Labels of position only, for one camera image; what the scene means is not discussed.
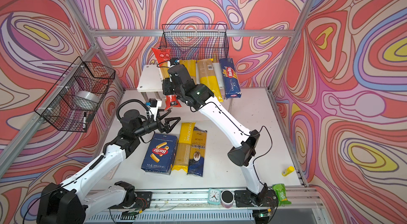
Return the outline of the clear yellow-top spaghetti bag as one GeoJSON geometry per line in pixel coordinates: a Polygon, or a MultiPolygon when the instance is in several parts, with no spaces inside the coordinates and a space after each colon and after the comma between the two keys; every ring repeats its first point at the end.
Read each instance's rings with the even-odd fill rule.
{"type": "Polygon", "coordinates": [[[196,84],[196,60],[180,60],[180,64],[187,68],[190,77],[196,84]]]}

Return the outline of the red noodle bag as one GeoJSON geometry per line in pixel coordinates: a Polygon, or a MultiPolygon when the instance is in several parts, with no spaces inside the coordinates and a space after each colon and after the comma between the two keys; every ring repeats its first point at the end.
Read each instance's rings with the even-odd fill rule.
{"type": "Polygon", "coordinates": [[[177,100],[176,95],[173,93],[172,82],[170,81],[169,67],[170,59],[172,58],[170,54],[170,49],[155,49],[152,48],[152,51],[158,62],[157,67],[160,68],[160,71],[163,76],[163,94],[165,96],[165,110],[168,110],[173,107],[181,107],[180,102],[177,100]]]}

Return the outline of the blue Barilla spaghetti box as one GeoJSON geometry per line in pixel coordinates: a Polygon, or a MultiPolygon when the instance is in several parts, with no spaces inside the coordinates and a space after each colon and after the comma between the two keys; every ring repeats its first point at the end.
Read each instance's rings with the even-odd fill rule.
{"type": "Polygon", "coordinates": [[[225,97],[240,98],[242,95],[240,83],[232,58],[222,58],[219,60],[224,83],[225,97]]]}

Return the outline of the dark blue spaghetti bag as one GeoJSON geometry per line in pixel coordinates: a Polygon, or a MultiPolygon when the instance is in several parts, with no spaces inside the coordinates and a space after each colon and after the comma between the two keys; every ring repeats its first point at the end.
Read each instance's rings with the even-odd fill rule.
{"type": "Polygon", "coordinates": [[[188,163],[188,175],[203,177],[207,131],[194,127],[188,163]]]}

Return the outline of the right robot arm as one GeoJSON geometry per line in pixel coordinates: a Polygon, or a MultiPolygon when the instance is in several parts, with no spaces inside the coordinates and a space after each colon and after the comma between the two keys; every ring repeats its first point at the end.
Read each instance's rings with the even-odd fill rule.
{"type": "Polygon", "coordinates": [[[168,73],[169,77],[163,82],[164,94],[176,95],[191,110],[209,118],[227,136],[233,146],[227,154],[228,158],[241,168],[251,203],[261,206],[267,196],[268,186],[262,182],[254,163],[260,132],[251,131],[238,122],[209,87],[194,82],[184,65],[170,66],[168,73]]]}

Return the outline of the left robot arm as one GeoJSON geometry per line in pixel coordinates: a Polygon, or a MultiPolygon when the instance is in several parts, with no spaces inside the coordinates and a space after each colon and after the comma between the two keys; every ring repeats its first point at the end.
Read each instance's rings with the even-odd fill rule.
{"type": "Polygon", "coordinates": [[[144,103],[130,99],[117,107],[121,123],[117,136],[103,147],[102,153],[84,168],[59,184],[50,183],[41,192],[38,224],[82,224],[95,214],[113,206],[129,209],[137,203],[135,187],[118,181],[108,189],[88,195],[114,167],[126,160],[155,131],[170,133],[180,117],[169,118],[170,111],[160,108],[156,99],[144,103]]]}

